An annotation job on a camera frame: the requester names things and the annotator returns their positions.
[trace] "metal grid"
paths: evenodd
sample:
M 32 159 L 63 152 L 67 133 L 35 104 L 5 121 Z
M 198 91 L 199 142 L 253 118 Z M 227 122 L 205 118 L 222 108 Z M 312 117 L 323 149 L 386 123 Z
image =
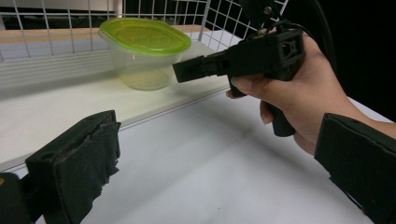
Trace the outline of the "metal grid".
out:
M 215 51 L 254 31 L 236 0 L 81 0 L 83 10 L 74 7 L 73 0 L 33 2 L 34 8 L 24 7 L 22 0 L 0 2 L 1 62 L 107 50 L 98 27 L 119 17 L 166 21 Z M 51 8 L 56 2 L 61 9 Z M 276 2 L 282 13 L 288 0 Z

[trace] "hand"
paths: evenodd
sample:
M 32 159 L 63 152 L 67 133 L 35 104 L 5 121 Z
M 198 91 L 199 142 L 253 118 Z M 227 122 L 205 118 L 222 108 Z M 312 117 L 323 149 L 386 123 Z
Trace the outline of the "hand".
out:
M 262 100 L 260 111 L 264 123 L 274 119 L 268 104 L 281 109 L 296 130 L 296 143 L 314 155 L 325 113 L 344 115 L 364 123 L 371 120 L 347 98 L 317 43 L 306 34 L 303 38 L 306 52 L 304 63 L 292 81 L 279 81 L 258 74 L 235 77 L 232 83 L 244 94 Z M 227 96 L 233 98 L 230 91 Z

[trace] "clear plastic container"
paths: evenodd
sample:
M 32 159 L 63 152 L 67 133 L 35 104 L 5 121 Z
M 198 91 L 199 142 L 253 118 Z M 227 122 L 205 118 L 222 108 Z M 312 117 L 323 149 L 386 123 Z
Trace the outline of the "clear plastic container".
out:
M 105 21 L 99 29 L 109 45 L 117 75 L 141 91 L 169 85 L 172 64 L 191 46 L 191 39 L 164 21 L 120 18 Z

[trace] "black handheld device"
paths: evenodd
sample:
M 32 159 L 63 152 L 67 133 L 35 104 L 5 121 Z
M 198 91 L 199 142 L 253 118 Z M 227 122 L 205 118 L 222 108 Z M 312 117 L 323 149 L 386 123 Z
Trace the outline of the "black handheld device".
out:
M 277 21 L 276 31 L 258 32 L 228 49 L 173 64 L 177 82 L 186 82 L 213 75 L 226 75 L 234 97 L 245 94 L 231 84 L 232 77 L 263 73 L 266 77 L 290 81 L 300 68 L 305 56 L 303 30 L 290 29 L 290 22 Z M 295 130 L 283 112 L 270 106 L 274 113 L 274 133 L 290 136 Z

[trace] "white shelf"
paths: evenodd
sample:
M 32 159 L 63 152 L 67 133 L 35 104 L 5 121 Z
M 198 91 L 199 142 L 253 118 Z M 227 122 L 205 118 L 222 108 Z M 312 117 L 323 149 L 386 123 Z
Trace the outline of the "white shelf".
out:
M 193 41 L 183 59 L 213 53 Z M 112 74 L 107 50 L 0 63 L 0 171 L 19 165 L 79 120 L 114 109 L 122 126 L 229 88 L 227 77 L 136 91 Z

